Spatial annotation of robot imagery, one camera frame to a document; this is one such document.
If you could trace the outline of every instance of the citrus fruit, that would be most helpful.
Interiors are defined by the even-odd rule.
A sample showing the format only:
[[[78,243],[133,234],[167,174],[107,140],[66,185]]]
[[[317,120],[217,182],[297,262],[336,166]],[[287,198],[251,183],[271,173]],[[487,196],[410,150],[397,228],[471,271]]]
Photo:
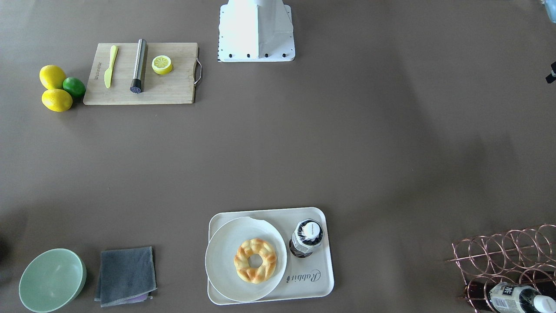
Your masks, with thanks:
[[[85,85],[82,81],[75,77],[68,77],[64,79],[62,87],[74,98],[82,97],[85,94]]]
[[[43,66],[38,74],[46,89],[61,89],[66,73],[56,65]]]
[[[42,94],[42,104],[55,112],[64,112],[71,108],[73,99],[67,91],[49,89]]]
[[[167,56],[157,56],[152,59],[152,69],[157,74],[168,74],[172,71],[172,68],[172,60]]]

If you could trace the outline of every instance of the white plate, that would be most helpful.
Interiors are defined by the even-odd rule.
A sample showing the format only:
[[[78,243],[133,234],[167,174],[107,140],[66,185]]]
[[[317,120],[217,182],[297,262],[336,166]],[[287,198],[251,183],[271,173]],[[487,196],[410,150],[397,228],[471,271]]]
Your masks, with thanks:
[[[243,241],[260,238],[274,246],[276,269],[269,280],[254,284],[243,281],[236,272],[234,256]],[[233,219],[220,227],[208,242],[205,269],[208,279],[222,296],[238,302],[250,302],[268,295],[286,271],[286,244],[280,232],[269,222],[250,217]]]

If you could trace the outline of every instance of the donut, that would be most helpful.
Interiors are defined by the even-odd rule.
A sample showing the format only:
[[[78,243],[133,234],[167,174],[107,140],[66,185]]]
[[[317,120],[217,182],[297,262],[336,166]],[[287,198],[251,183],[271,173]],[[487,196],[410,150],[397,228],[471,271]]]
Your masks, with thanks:
[[[249,257],[260,255],[262,264],[258,268],[249,265]],[[234,257],[237,275],[244,281],[250,283],[261,283],[268,280],[276,269],[276,252],[274,247],[259,238],[244,241],[237,249]]]

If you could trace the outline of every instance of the mint green bowl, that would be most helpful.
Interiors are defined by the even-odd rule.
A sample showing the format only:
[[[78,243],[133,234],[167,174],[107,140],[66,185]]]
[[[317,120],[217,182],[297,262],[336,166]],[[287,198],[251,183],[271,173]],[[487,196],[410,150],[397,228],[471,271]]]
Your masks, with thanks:
[[[19,299],[29,310],[52,312],[70,303],[83,289],[87,270],[68,249],[52,249],[36,257],[19,281]]]

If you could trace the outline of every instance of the yellow lemon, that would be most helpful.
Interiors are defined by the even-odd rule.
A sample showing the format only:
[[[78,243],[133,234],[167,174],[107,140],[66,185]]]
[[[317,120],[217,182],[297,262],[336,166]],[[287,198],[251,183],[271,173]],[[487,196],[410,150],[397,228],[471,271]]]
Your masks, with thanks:
[[[172,68],[172,60],[167,56],[157,56],[152,59],[152,70],[157,74],[168,74],[172,71]]]
[[[56,65],[43,66],[38,74],[46,89],[62,89],[66,73]]]
[[[62,89],[50,89],[42,94],[42,104],[55,112],[64,112],[71,108],[73,99]]]

